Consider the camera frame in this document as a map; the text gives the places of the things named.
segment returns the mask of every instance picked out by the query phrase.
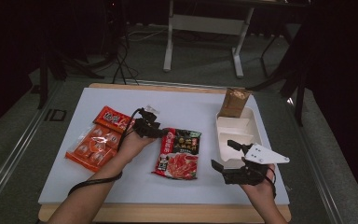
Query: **orange snack package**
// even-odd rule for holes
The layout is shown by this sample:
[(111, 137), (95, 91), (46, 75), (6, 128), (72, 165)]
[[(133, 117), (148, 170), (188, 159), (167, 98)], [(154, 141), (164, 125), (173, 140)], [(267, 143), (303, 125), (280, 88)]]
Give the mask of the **orange snack package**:
[(65, 158), (97, 172), (116, 156), (118, 142), (130, 119), (131, 117), (105, 106), (75, 149), (66, 151)]

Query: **desk leg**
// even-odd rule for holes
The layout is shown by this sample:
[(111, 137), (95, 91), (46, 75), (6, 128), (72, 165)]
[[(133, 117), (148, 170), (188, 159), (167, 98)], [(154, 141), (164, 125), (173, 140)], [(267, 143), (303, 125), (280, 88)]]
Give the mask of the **desk leg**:
[(164, 59), (164, 72), (171, 71), (171, 61), (172, 61), (172, 17), (173, 17), (173, 0), (170, 1), (170, 17), (168, 18), (168, 43), (167, 49), (165, 50), (165, 59)]
[(243, 78), (242, 65), (240, 59), (240, 52), (243, 44), (243, 40), (246, 37), (246, 33), (248, 32), (249, 24), (254, 12), (254, 8), (249, 8), (248, 15), (246, 16), (246, 20), (243, 22), (243, 26), (241, 28), (240, 40), (238, 41), (238, 45), (236, 48), (232, 49), (232, 58), (234, 60), (235, 73), (237, 78)]

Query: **gray floor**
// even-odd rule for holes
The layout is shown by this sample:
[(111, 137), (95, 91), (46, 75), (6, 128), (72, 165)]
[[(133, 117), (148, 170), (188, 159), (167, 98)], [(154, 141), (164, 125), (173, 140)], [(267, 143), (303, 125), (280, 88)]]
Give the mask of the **gray floor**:
[[(144, 33), (130, 35), (130, 48), (125, 58), (129, 70), (124, 69), (124, 76), (128, 82), (134, 83), (131, 76), (136, 76), (137, 80), (171, 84), (247, 87), (266, 79), (258, 61), (262, 49), (268, 43), (263, 36), (249, 36), (245, 40), (241, 51), (245, 74), (242, 79), (235, 77), (231, 61), (230, 48), (235, 46), (237, 41), (237, 38), (233, 36), (202, 35), (203, 41), (191, 41), (194, 38), (193, 35), (176, 33), (172, 71), (163, 72), (165, 29), (165, 27), (131, 28), (131, 32), (142, 31)], [(154, 35), (156, 31), (161, 31), (161, 33)], [(214, 39), (214, 41), (205, 41), (205, 39)], [(269, 72), (277, 66), (286, 49), (285, 41), (278, 38), (266, 56)], [(121, 49), (120, 55), (124, 57), (126, 51)], [(0, 176), (2, 180), (0, 223), (35, 223), (37, 221), (40, 208), (37, 200), (70, 118), (75, 112), (76, 99), (83, 88), (90, 83), (111, 83), (116, 69), (115, 63), (98, 71), (98, 74), (105, 76), (105, 79), (84, 77), (74, 71), (65, 82), (56, 82), (50, 77), (50, 101), (45, 106), (45, 110), (37, 110), (37, 94), (27, 93), (0, 119), (0, 169), (8, 167), (11, 170), (7, 176)], [(38, 84), (38, 70), (30, 77), (35, 84)], [(123, 82), (120, 76), (116, 81)], [(262, 91), (276, 92), (281, 85), (282, 83), (277, 83)], [(65, 120), (59, 122), (45, 119), (48, 118), (50, 109), (66, 110)], [(335, 203), (333, 206), (337, 207), (343, 223), (358, 223), (357, 184), (322, 113), (313, 100), (311, 91), (306, 91), (303, 122), (304, 127), (301, 132), (307, 136), (310, 146), (314, 149), (313, 159), (319, 164), (320, 172), (324, 175), (323, 181), (331, 191), (330, 194)], [(266, 125), (269, 125), (270, 129), (285, 128), (273, 126), (274, 122), (267, 122)], [(20, 156), (16, 160), (11, 160), (11, 163), (5, 163), (12, 151), (18, 152)], [(287, 174), (295, 176), (298, 172), (302, 171), (287, 171)], [(324, 206), (324, 202), (318, 198), (312, 199), (310, 196), (312, 192), (309, 192), (307, 186), (303, 186), (305, 183), (295, 179), (291, 179), (289, 183), (291, 183), (288, 186), (289, 197), (310, 202), (304, 207), (291, 207), (293, 214), (291, 223), (330, 223), (326, 214), (319, 214), (318, 209), (315, 208), (315, 212), (311, 212), (312, 206)]]

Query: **table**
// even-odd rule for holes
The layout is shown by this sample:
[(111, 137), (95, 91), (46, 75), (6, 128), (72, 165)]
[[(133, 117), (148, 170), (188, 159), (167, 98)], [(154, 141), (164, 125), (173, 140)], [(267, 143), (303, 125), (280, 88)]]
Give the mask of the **table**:
[[(150, 86), (138, 87), (138, 86), (121, 86), (121, 85), (106, 85), (106, 84), (92, 84), (91, 87), (104, 88), (104, 89), (113, 88), (113, 89), (121, 89), (121, 90), (163, 91), (164, 94), (169, 94), (170, 91), (191, 92), (194, 94), (212, 93), (212, 94), (219, 94), (222, 97), (224, 96), (223, 93), (225, 92), (225, 90), (207, 90), (207, 89), (189, 89), (189, 88), (185, 89), (185, 88), (150, 87)], [(57, 207), (58, 207), (57, 203), (42, 204), (42, 207), (39, 212), (39, 218), (42, 221), (47, 220)], [(279, 209), (282, 212), (283, 216), (286, 218), (286, 220), (291, 219), (291, 213), (287, 204), (279, 205)], [(165, 223), (166, 222), (239, 223), (239, 222), (262, 222), (262, 219), (251, 205), (243, 205), (237, 203), (236, 204), (105, 203), (101, 208), (100, 212), (98, 213), (98, 215), (96, 216), (96, 218), (94, 219), (94, 221), (165, 222)]]
[(187, 30), (198, 31), (207, 33), (216, 33), (223, 35), (238, 35), (239, 40), (235, 48), (232, 49), (232, 57), (235, 66), (236, 76), (238, 78), (243, 77), (240, 52), (243, 41), (246, 37), (252, 15), (256, 7), (276, 7), (283, 8), (304, 8), (309, 4), (288, 3), (282, 0), (203, 0), (196, 2), (230, 5), (236, 7), (248, 7), (247, 15), (243, 21), (240, 20), (228, 20), (218, 18), (197, 17), (191, 15), (179, 15), (173, 12), (174, 0), (170, 0), (169, 19), (168, 19), (168, 42), (165, 51), (165, 59), (163, 70), (165, 72), (171, 71), (172, 63), (172, 31), (175, 30)]

